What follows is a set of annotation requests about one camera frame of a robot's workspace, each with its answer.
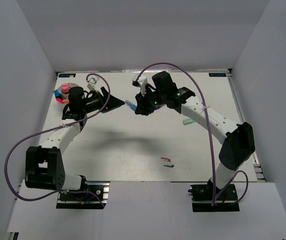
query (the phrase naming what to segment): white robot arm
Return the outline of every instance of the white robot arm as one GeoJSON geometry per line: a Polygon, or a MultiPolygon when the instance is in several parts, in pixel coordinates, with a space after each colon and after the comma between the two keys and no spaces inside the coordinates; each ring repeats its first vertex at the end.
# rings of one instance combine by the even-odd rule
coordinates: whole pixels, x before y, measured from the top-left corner
{"type": "MultiPolygon", "coordinates": [[[[80,175],[68,174],[64,170],[62,154],[82,131],[86,124],[86,114],[99,110],[107,101],[108,92],[101,88],[101,93],[90,89],[91,97],[85,97],[81,87],[69,90],[69,104],[62,114],[63,128],[60,128],[39,146],[30,146],[26,151],[25,185],[28,188],[48,189],[55,191],[82,191],[86,178],[80,175]]],[[[116,109],[125,102],[110,96],[109,102],[102,113],[116,109]]]]}
{"type": "MultiPolygon", "coordinates": [[[[186,87],[177,88],[168,72],[159,72],[153,77],[155,87],[141,76],[133,85],[140,87],[135,96],[135,113],[149,115],[158,105],[167,105],[170,109],[185,115],[208,130],[204,106],[195,93],[186,87]]],[[[236,170],[255,151],[253,129],[248,123],[237,124],[226,119],[215,110],[207,109],[212,134],[223,145],[219,154],[220,164],[216,169],[216,187],[219,191],[234,176],[236,170]]]]}
{"type": "MultiPolygon", "coordinates": [[[[186,100],[185,104],[182,104],[181,114],[193,119],[203,128],[207,129],[204,108],[205,107],[199,98],[192,96],[186,100]]],[[[223,144],[228,133],[234,132],[238,128],[238,125],[234,121],[221,116],[212,108],[208,108],[207,112],[212,134],[221,144],[223,144]]],[[[228,169],[222,163],[219,163],[216,169],[216,187],[222,189],[234,176],[235,172],[236,170],[228,169]]]]}

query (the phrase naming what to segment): blue marker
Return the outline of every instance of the blue marker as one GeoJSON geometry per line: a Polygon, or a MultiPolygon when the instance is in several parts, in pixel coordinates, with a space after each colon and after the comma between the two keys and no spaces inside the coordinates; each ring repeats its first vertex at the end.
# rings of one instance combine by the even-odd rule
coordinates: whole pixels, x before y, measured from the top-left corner
{"type": "MultiPolygon", "coordinates": [[[[132,109],[133,111],[136,110],[136,105],[134,103],[132,103],[130,100],[125,100],[125,104],[130,108],[132,109]]],[[[155,107],[155,110],[158,110],[160,109],[161,107],[163,107],[163,105],[159,105],[159,106],[156,106],[155,107]]]]}
{"type": "Polygon", "coordinates": [[[130,109],[132,109],[133,111],[136,110],[136,105],[135,105],[134,103],[132,103],[131,101],[125,100],[125,104],[126,104],[130,109]]]}

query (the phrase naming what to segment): purple cable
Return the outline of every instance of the purple cable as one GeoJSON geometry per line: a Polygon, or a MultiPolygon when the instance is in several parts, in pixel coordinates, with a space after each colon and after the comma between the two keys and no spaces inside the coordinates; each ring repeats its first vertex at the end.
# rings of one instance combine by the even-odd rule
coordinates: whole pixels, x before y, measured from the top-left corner
{"type": "Polygon", "coordinates": [[[229,186],[229,184],[232,183],[232,181],[235,179],[236,175],[238,173],[243,173],[245,175],[245,178],[246,178],[246,187],[245,187],[245,191],[243,193],[243,195],[235,202],[232,202],[231,204],[228,204],[229,206],[231,205],[234,205],[234,204],[237,204],[239,203],[245,196],[245,194],[247,193],[247,190],[248,190],[248,186],[249,186],[249,180],[248,180],[248,176],[247,174],[243,171],[243,170],[238,170],[237,172],[235,172],[234,176],[229,180],[229,182],[219,191],[219,193],[217,193],[216,197],[215,197],[215,201],[218,199],[218,197],[220,196],[220,194],[223,193],[223,191],[225,191],[225,189],[229,186]]]}
{"type": "MultiPolygon", "coordinates": [[[[104,110],[104,108],[106,107],[106,105],[107,105],[107,103],[108,103],[108,101],[109,101],[109,99],[110,99],[110,97],[111,97],[111,89],[110,89],[110,87],[109,87],[109,84],[108,84],[108,82],[105,80],[105,78],[103,78],[101,75],[99,75],[99,74],[96,74],[96,73],[90,73],[89,75],[87,75],[86,76],[86,80],[88,80],[88,77],[89,76],[97,76],[97,77],[99,77],[99,78],[101,78],[105,83],[106,83],[106,86],[107,86],[107,88],[108,88],[108,96],[107,96],[107,100],[106,100],[106,102],[104,103],[104,105],[102,106],[102,108],[100,109],[100,110],[98,110],[96,113],[94,113],[93,115],[91,115],[91,116],[89,116],[89,117],[86,117],[86,118],[84,118],[84,119],[81,119],[81,120],[78,120],[78,121],[74,121],[74,122],[71,122],[71,123],[68,123],[68,124],[65,124],[65,126],[72,126],[72,125],[74,125],[74,124],[77,124],[77,123],[80,123],[80,122],[82,122],[82,121],[84,121],[84,120],[88,120],[88,119],[91,119],[92,117],[94,117],[94,116],[96,116],[96,115],[98,115],[100,112],[102,112],[103,110],[104,110]]],[[[61,128],[63,128],[64,126],[58,126],[58,127],[53,127],[53,128],[51,128],[51,129],[48,129],[48,130],[44,130],[44,131],[40,131],[40,132],[38,132],[38,133],[34,133],[34,134],[31,134],[31,135],[29,135],[29,136],[27,136],[27,137],[25,137],[25,138],[23,138],[23,139],[21,139],[20,141],[18,141],[10,150],[9,150],[9,152],[8,152],[8,154],[7,154],[7,156],[6,156],[6,158],[5,158],[5,163],[4,163],[4,175],[5,175],[5,180],[6,180],[6,183],[7,183],[7,185],[8,185],[8,187],[9,187],[9,189],[11,190],[11,192],[18,198],[18,199],[21,199],[21,200],[23,200],[23,201],[27,201],[27,202],[32,202],[32,201],[37,201],[37,200],[40,200],[40,199],[44,199],[45,197],[47,197],[47,196],[50,196],[50,195],[52,195],[52,194],[54,194],[54,193],[57,193],[57,191],[53,191],[53,192],[50,192],[50,193],[48,193],[48,194],[46,194],[46,195],[44,195],[44,196],[40,196],[40,197],[36,197],[36,198],[25,198],[25,197],[22,197],[21,195],[19,195],[16,191],[15,191],[15,189],[13,188],[13,186],[12,186],[12,184],[10,183],[10,181],[9,181],[9,177],[8,177],[8,172],[7,172],[7,165],[8,165],[8,160],[9,160],[9,157],[11,156],[11,154],[12,154],[12,152],[14,151],[14,149],[18,146],[18,145],[20,145],[22,142],[24,142],[25,140],[28,140],[28,139],[30,139],[30,138],[32,138],[32,137],[35,137],[35,136],[38,136],[38,135],[41,135],[41,134],[44,134],[44,133],[47,133],[47,132],[51,132],[51,131],[54,131],[54,130],[58,130],[58,129],[61,129],[61,128]]],[[[89,193],[89,194],[91,194],[91,195],[93,195],[96,199],[98,199],[98,201],[103,205],[103,203],[102,203],[102,201],[97,197],[97,195],[95,195],[94,193],[92,193],[92,192],[90,192],[90,191],[79,191],[79,192],[77,192],[77,191],[70,191],[70,193],[89,193]]]]}
{"type": "MultiPolygon", "coordinates": [[[[172,64],[172,63],[169,63],[169,62],[157,62],[157,63],[153,63],[153,64],[150,64],[148,65],[147,67],[145,67],[140,73],[139,75],[137,76],[136,78],[136,81],[139,79],[139,77],[143,74],[143,72],[145,70],[147,70],[148,68],[152,67],[152,66],[156,66],[156,65],[170,65],[170,66],[173,66],[173,67],[176,67],[177,69],[179,69],[180,71],[182,71],[184,74],[186,74],[190,80],[194,83],[194,85],[196,86],[200,96],[201,96],[201,99],[202,99],[202,102],[203,102],[203,106],[205,107],[204,108],[204,113],[205,113],[205,118],[206,118],[206,124],[207,124],[207,129],[208,129],[208,136],[209,136],[209,145],[210,145],[210,150],[211,150],[211,157],[212,157],[212,172],[213,172],[213,198],[212,198],[212,206],[214,206],[215,204],[215,200],[216,200],[216,173],[215,173],[215,156],[214,156],[214,145],[213,145],[213,138],[212,138],[212,130],[211,130],[211,126],[210,126],[210,123],[209,123],[209,116],[208,116],[208,112],[207,112],[207,108],[206,108],[206,102],[205,102],[205,98],[204,98],[204,95],[203,95],[203,92],[201,91],[200,87],[198,86],[197,82],[193,79],[193,77],[188,73],[186,72],[185,70],[183,70],[182,68],[180,68],[179,66],[175,65],[175,64],[172,64]]],[[[243,197],[245,196],[246,194],[246,191],[247,191],[247,188],[248,188],[248,177],[247,177],[247,174],[242,171],[242,170],[239,170],[238,172],[242,172],[245,174],[245,177],[246,177],[246,180],[247,180],[247,186],[246,186],[246,190],[244,192],[244,194],[242,195],[242,197],[235,203],[238,203],[241,199],[243,199],[243,197]]],[[[222,193],[223,190],[225,190],[228,185],[233,181],[234,178],[232,178],[224,187],[222,190],[220,190],[219,192],[219,195],[222,193]]]]}

